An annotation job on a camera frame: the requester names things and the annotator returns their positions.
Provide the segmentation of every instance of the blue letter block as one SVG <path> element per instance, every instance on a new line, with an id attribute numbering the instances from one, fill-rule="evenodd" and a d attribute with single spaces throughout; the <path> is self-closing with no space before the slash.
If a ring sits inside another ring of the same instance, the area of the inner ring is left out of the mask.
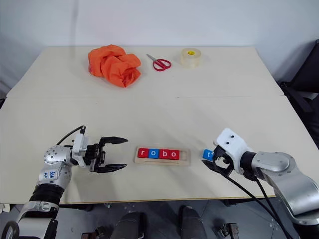
<path id="1" fill-rule="evenodd" d="M 210 151 L 208 149 L 204 150 L 204 154 L 203 154 L 203 158 L 208 160 L 208 161 L 213 161 L 213 156 L 214 156 L 214 152 Z"/>
<path id="2" fill-rule="evenodd" d="M 149 149 L 149 158 L 159 158 L 159 149 L 150 148 Z"/>

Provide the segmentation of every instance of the white wall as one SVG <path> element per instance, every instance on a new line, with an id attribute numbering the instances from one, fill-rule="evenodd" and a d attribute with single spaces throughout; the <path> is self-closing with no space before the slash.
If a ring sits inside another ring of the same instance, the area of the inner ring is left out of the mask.
<path id="1" fill-rule="evenodd" d="M 48 45 L 254 45 L 289 80 L 317 38 L 318 0 L 0 0 L 0 88 Z"/>

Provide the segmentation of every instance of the clear packing tape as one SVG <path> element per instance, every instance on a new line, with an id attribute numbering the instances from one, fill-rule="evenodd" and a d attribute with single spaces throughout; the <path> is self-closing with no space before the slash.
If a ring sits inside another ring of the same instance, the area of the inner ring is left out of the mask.
<path id="1" fill-rule="evenodd" d="M 195 68 L 199 65 L 200 58 L 200 50 L 196 48 L 184 48 L 181 51 L 180 62 L 186 68 Z"/>

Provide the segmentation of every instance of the black cable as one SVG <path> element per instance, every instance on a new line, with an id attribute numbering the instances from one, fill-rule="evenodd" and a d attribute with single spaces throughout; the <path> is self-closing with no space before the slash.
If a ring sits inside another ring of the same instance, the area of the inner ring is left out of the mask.
<path id="1" fill-rule="evenodd" d="M 281 227 L 281 229 L 283 230 L 285 236 L 286 236 L 287 238 L 293 239 L 293 237 L 292 237 L 292 236 L 289 234 L 289 232 L 287 232 L 287 230 L 285 229 L 285 227 L 284 227 L 282 221 L 280 220 L 279 215 L 277 214 L 276 210 L 274 209 L 273 204 L 270 202 L 270 200 L 269 200 L 269 198 L 268 198 L 268 196 L 267 196 L 267 194 L 266 194 L 266 192 L 265 192 L 265 189 L 264 189 L 263 186 L 261 185 L 261 183 L 260 183 L 260 181 L 258 180 L 258 178 L 256 178 L 256 183 L 258 184 L 260 190 L 262 191 L 262 193 L 263 193 L 263 195 L 264 195 L 264 197 L 265 197 L 265 199 L 266 199 L 266 201 L 267 201 L 267 203 L 268 203 L 270 209 L 272 210 L 272 212 L 273 212 L 274 215 L 276 216 L 277 222 L 278 222 L 279 226 Z"/>
<path id="2" fill-rule="evenodd" d="M 293 239 L 292 236 L 286 231 L 285 227 L 283 226 L 283 224 L 281 223 L 280 221 L 280 218 L 278 217 L 278 214 L 275 212 L 274 210 L 274 213 L 276 214 L 276 216 L 269 210 L 269 208 L 267 208 L 258 198 L 256 198 L 252 193 L 250 193 L 247 189 L 245 189 L 243 186 L 241 186 L 239 183 L 237 183 L 235 180 L 233 180 L 232 178 L 228 177 L 226 174 L 224 174 L 223 172 L 221 172 L 219 170 L 219 168 L 217 167 L 219 173 L 224 177 L 226 178 L 227 180 L 229 180 L 230 182 L 232 182 L 233 184 L 235 184 L 237 187 L 239 187 L 242 191 L 244 191 L 247 195 L 249 195 L 252 199 L 254 199 L 260 206 L 262 206 L 266 211 L 267 213 L 269 213 L 270 216 L 272 216 L 273 219 L 275 219 L 275 221 L 279 224 L 279 226 L 281 227 L 281 229 L 283 230 L 285 236 L 288 238 L 288 239 Z"/>
<path id="3" fill-rule="evenodd" d="M 2 232 L 1 239 L 5 239 L 8 233 L 9 228 L 12 228 L 12 237 L 11 239 L 18 239 L 20 234 L 20 229 L 18 223 L 15 221 L 9 221 L 4 227 L 4 230 Z"/>
<path id="4" fill-rule="evenodd" d="M 76 129 L 72 130 L 71 132 L 69 132 L 66 136 L 64 136 L 63 138 L 61 138 L 61 140 L 56 144 L 56 145 L 60 145 L 60 143 L 63 142 L 63 140 L 65 140 L 67 137 L 69 137 L 71 134 L 73 134 L 74 132 L 80 130 L 80 133 L 84 134 L 85 132 L 85 126 L 81 125 L 80 127 L 77 127 Z"/>

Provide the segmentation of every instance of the crumpled orange fabric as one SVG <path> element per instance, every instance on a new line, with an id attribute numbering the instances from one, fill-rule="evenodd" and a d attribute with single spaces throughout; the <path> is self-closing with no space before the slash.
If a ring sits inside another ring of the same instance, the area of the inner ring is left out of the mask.
<path id="1" fill-rule="evenodd" d="M 127 87 L 133 83 L 140 72 L 136 67 L 141 61 L 134 54 L 126 54 L 122 47 L 116 45 L 102 46 L 88 54 L 89 72 L 94 76 L 104 76 L 112 84 Z"/>

